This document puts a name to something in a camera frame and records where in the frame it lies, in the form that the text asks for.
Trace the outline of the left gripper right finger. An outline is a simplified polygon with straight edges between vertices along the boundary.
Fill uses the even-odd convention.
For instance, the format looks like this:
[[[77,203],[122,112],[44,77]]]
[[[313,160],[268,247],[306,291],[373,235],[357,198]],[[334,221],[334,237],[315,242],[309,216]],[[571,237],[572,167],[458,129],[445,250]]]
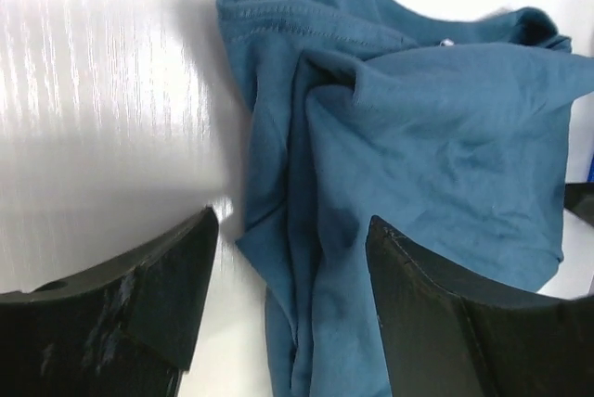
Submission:
[[[373,217],[366,243],[396,396],[589,396],[593,300],[513,288]]]

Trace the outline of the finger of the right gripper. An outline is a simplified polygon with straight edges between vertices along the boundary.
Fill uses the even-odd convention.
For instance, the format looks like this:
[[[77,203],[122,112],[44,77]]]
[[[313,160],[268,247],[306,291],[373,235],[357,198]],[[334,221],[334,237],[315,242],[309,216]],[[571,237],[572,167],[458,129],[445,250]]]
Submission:
[[[566,183],[563,206],[582,221],[593,221],[594,184],[592,182]]]

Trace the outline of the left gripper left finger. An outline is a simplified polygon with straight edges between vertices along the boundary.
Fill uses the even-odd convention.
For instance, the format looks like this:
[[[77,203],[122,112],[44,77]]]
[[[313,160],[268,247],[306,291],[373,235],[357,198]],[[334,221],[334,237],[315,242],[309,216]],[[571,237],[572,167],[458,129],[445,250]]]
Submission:
[[[219,223],[206,208],[106,262],[1,297],[5,396],[175,396],[190,369]]]

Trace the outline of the teal blue t shirt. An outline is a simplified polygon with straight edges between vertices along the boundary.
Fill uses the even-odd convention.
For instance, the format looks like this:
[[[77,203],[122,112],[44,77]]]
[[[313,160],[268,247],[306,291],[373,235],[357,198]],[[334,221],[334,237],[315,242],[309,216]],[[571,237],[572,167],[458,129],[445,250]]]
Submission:
[[[238,246],[266,284],[276,396],[389,394],[365,254],[373,216],[517,288],[557,273],[571,107],[593,90],[593,61],[546,13],[216,8],[252,114]]]

